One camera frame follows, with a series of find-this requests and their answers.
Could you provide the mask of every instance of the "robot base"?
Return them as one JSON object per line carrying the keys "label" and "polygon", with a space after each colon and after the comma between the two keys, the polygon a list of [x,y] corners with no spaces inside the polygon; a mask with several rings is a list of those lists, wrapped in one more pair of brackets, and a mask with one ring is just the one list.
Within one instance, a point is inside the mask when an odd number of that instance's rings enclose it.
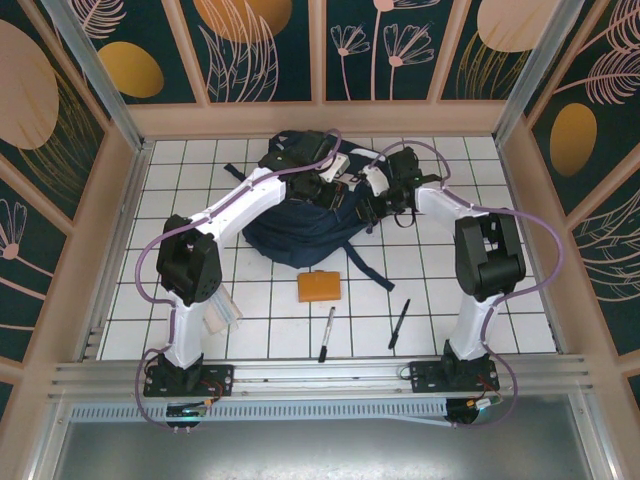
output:
{"label": "robot base", "polygon": [[176,367],[164,355],[158,365],[147,369],[143,394],[145,397],[228,397],[233,387],[233,365],[203,365],[203,357],[188,369]]}
{"label": "robot base", "polygon": [[459,360],[445,343],[440,360],[411,362],[409,374],[413,393],[483,392],[487,388],[500,389],[496,365],[484,355],[475,360]]}

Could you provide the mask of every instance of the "pen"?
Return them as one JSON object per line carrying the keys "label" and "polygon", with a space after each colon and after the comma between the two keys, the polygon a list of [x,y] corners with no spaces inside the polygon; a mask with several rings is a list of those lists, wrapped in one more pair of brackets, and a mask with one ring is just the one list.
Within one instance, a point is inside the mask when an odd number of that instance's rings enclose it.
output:
{"label": "pen", "polygon": [[404,307],[402,307],[402,313],[400,314],[400,318],[398,319],[398,323],[396,324],[396,328],[391,335],[391,341],[389,342],[389,350],[393,350],[393,347],[396,346],[396,342],[398,341],[398,334],[400,333],[400,327],[402,327],[402,322],[404,320],[404,316],[407,314],[407,309],[409,308],[409,302],[411,299],[409,298]]}
{"label": "pen", "polygon": [[320,349],[320,358],[318,358],[318,363],[324,363],[327,359],[327,344],[329,343],[329,335],[331,334],[333,314],[335,311],[336,307],[331,307],[331,310],[329,311],[329,320],[327,320],[327,328],[324,329],[324,338],[322,339],[322,348]]}

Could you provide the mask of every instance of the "cable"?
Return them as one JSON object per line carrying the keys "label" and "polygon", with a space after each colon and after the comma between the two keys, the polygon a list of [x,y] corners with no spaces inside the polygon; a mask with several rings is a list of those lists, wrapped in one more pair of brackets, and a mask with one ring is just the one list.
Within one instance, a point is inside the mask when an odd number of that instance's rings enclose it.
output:
{"label": "cable", "polygon": [[264,182],[266,180],[269,180],[270,178],[273,178],[273,177],[280,177],[280,176],[283,176],[283,175],[290,175],[292,173],[300,173],[300,172],[306,172],[308,170],[313,170],[313,169],[315,169],[317,167],[320,167],[320,166],[324,165],[324,163],[326,163],[330,159],[333,159],[335,161],[335,158],[336,158],[336,156],[338,154],[338,150],[340,149],[340,145],[342,144],[342,134],[340,133],[340,131],[338,131],[336,129],[331,129],[331,130],[328,130],[327,132],[325,132],[325,137],[328,137],[330,135],[334,135],[336,137],[336,143],[333,146],[333,148],[329,151],[327,156],[325,158],[323,158],[322,160],[319,160],[316,163],[313,163],[311,165],[306,165],[304,167],[287,168],[287,169],[284,169],[284,170],[279,170],[277,172],[271,172],[271,173],[268,173],[267,175],[263,175],[262,177],[257,178],[253,182],[253,184],[247,185],[247,186],[241,188],[240,190],[238,190],[231,198],[229,198],[228,200],[223,202],[220,206],[214,208],[208,215],[204,216],[200,220],[198,220],[196,222],[192,222],[192,223],[190,223],[188,225],[185,225],[183,227],[179,227],[179,228],[176,228],[174,230],[170,230],[168,232],[165,232],[162,235],[160,235],[160,236],[156,237],[155,239],[151,240],[151,242],[149,242],[149,244],[140,253],[140,256],[138,257],[138,261],[136,262],[136,267],[135,267],[135,283],[136,283],[136,289],[138,290],[138,293],[140,294],[140,296],[142,298],[144,298],[147,302],[149,302],[151,304],[154,304],[154,305],[169,305],[171,307],[171,313],[169,314],[169,340],[167,342],[167,345],[165,345],[161,349],[149,348],[146,352],[144,352],[143,355],[142,355],[142,358],[140,359],[140,362],[138,363],[138,368],[136,370],[136,378],[135,378],[135,386],[134,386],[136,405],[138,406],[138,411],[140,412],[142,417],[147,422],[149,422],[151,424],[154,424],[156,426],[159,426],[159,427],[161,427],[163,429],[173,430],[174,432],[183,430],[183,429],[172,428],[172,427],[170,427],[170,426],[168,426],[166,424],[163,424],[161,422],[157,422],[156,420],[152,419],[144,411],[144,408],[142,406],[142,401],[140,400],[140,373],[142,372],[145,360],[146,360],[147,356],[150,353],[156,353],[157,355],[160,355],[160,354],[166,352],[167,350],[169,350],[169,348],[171,348],[171,345],[173,344],[173,340],[174,340],[174,336],[175,336],[175,321],[176,321],[175,320],[176,319],[176,304],[175,304],[175,302],[173,300],[169,300],[169,299],[154,298],[151,295],[149,295],[144,290],[144,288],[142,286],[142,281],[141,281],[140,275],[141,275],[141,272],[142,272],[142,264],[144,263],[145,258],[147,258],[147,255],[149,255],[149,252],[151,252],[153,247],[155,247],[157,244],[159,244],[163,240],[165,240],[165,239],[167,239],[169,237],[172,237],[174,235],[178,235],[180,233],[184,233],[186,231],[189,231],[189,230],[192,230],[194,228],[197,228],[200,225],[204,225],[207,222],[210,222],[217,215],[219,215],[220,213],[225,211],[227,208],[229,208],[229,206],[232,205],[234,202],[236,202],[242,195],[244,195],[245,193],[251,191],[253,189],[253,187],[261,184],[262,182]]}
{"label": "cable", "polygon": [[378,162],[378,160],[380,160],[381,158],[383,158],[385,156],[385,154],[391,150],[392,148],[395,148],[397,146],[400,145],[418,145],[421,147],[426,148],[427,150],[432,151],[433,153],[435,153],[436,158],[438,159],[438,161],[442,162],[442,164],[444,165],[444,168],[446,170],[446,175],[444,177],[442,177],[442,180],[440,181],[440,188],[442,189],[443,193],[445,195],[447,195],[449,198],[459,202],[460,204],[464,205],[467,208],[470,208],[472,210],[475,210],[477,212],[483,212],[483,213],[501,213],[501,214],[508,214],[514,217],[520,217],[520,218],[524,218],[527,220],[530,220],[534,223],[537,223],[538,225],[540,225],[541,227],[543,227],[545,230],[547,230],[551,236],[553,237],[553,240],[556,242],[556,247],[558,250],[558,258],[556,260],[556,265],[553,268],[553,271],[551,272],[551,275],[549,275],[545,280],[543,280],[542,282],[534,285],[533,287],[529,287],[529,288],[525,288],[524,290],[519,290],[517,292],[512,292],[509,293],[508,295],[504,295],[500,298],[497,298],[489,307],[489,310],[487,311],[487,314],[485,315],[485,318],[482,322],[482,328],[480,330],[480,342],[482,344],[482,347],[485,349],[485,351],[493,356],[496,360],[498,360],[498,362],[500,362],[502,364],[502,366],[504,366],[504,368],[507,370],[507,372],[509,373],[509,376],[511,377],[511,381],[513,383],[513,400],[511,401],[511,404],[509,405],[509,409],[506,411],[506,413],[504,415],[502,415],[500,418],[496,419],[496,420],[492,420],[490,422],[487,423],[483,423],[483,424],[479,424],[479,425],[465,425],[465,424],[458,424],[453,422],[452,426],[453,427],[464,427],[464,428],[480,428],[480,427],[484,427],[484,426],[488,426],[488,425],[496,425],[499,423],[502,423],[507,417],[509,417],[509,415],[511,415],[511,413],[513,412],[513,409],[516,406],[517,400],[518,400],[518,379],[516,378],[516,374],[513,371],[513,368],[511,368],[511,365],[509,365],[509,363],[499,354],[497,354],[496,352],[494,352],[491,347],[489,347],[489,345],[487,344],[487,328],[489,326],[489,322],[491,320],[491,317],[493,316],[493,312],[496,310],[496,308],[498,307],[498,305],[500,305],[503,302],[506,302],[507,300],[510,300],[512,298],[516,298],[516,297],[520,297],[522,295],[526,295],[528,293],[532,293],[532,292],[536,292],[539,290],[542,290],[543,288],[545,288],[547,285],[549,285],[551,282],[553,282],[556,277],[560,274],[560,270],[562,270],[562,267],[564,265],[564,257],[565,257],[565,252],[564,252],[564,246],[562,245],[562,239],[560,238],[560,235],[558,235],[558,232],[556,232],[554,230],[554,228],[549,225],[547,222],[545,222],[544,220],[542,220],[541,218],[536,217],[535,215],[531,215],[529,213],[525,213],[525,212],[519,212],[517,210],[511,210],[508,208],[489,208],[489,207],[480,207],[478,205],[474,205],[470,202],[467,202],[465,199],[458,197],[456,194],[454,194],[453,192],[451,192],[447,185],[446,182],[449,178],[451,178],[451,167],[449,166],[449,163],[447,162],[447,160],[442,156],[442,154],[435,148],[432,147],[431,145],[424,143],[424,142],[420,142],[418,140],[403,140],[400,142],[395,142],[392,143],[391,145],[389,145],[388,147],[386,147],[384,150],[382,150],[378,156],[371,162],[370,166],[374,167],[375,164]]}

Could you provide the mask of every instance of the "white tile floor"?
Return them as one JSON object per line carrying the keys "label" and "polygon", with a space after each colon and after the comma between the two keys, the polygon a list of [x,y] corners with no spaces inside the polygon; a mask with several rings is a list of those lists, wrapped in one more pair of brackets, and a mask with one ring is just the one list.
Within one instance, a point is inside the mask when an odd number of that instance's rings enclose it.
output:
{"label": "white tile floor", "polygon": [[[498,154],[490,137],[410,137],[434,145],[452,160],[452,190],[483,205],[512,206]],[[382,149],[401,138],[348,138]],[[441,173],[435,156],[415,147],[424,173]],[[189,216],[226,195],[238,182],[223,170],[234,163],[250,171],[267,151],[266,139],[164,141],[155,146],[99,359],[137,359],[144,349],[164,341],[166,306],[152,308],[133,284],[135,262],[147,243],[162,232],[172,213]],[[249,247],[242,235],[222,253],[224,280],[244,319],[231,333],[204,334],[207,359],[279,359],[316,357],[331,306],[336,319],[329,358],[441,354],[456,322],[461,291],[454,274],[453,239],[424,216],[410,228],[387,218],[372,234],[352,239],[371,267],[392,280],[387,294],[367,279],[343,250],[312,267],[338,271],[342,299],[300,304],[296,276],[301,271],[273,263]],[[155,271],[157,251],[147,259],[142,280],[150,294],[162,296]],[[519,284],[526,288],[535,279]],[[407,318],[395,350],[387,349],[392,328],[407,298]],[[490,345],[501,353],[554,352],[555,344],[538,295],[508,302],[495,321]]]}

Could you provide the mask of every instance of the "black mounting plate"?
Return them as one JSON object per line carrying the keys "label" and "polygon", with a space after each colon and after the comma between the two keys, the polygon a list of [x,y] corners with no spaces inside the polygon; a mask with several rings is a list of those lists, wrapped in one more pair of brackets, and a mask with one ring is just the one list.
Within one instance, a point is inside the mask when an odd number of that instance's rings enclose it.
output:
{"label": "black mounting plate", "polygon": [[[146,382],[144,384],[143,394],[145,397],[211,397],[218,395],[216,383],[224,387],[223,397],[231,396],[233,388],[233,365],[202,365],[200,371],[200,381],[196,386],[188,392],[184,385],[173,382],[170,377],[164,374],[164,371],[157,365],[149,367]],[[213,386],[215,392],[212,392],[209,385]]]}
{"label": "black mounting plate", "polygon": [[478,380],[478,375],[493,389],[500,390],[498,372],[493,361],[485,362],[483,371],[478,371],[476,376],[457,378],[451,382],[444,371],[441,360],[421,361],[409,363],[409,376],[413,393],[439,393],[439,392],[483,392],[485,386]]}

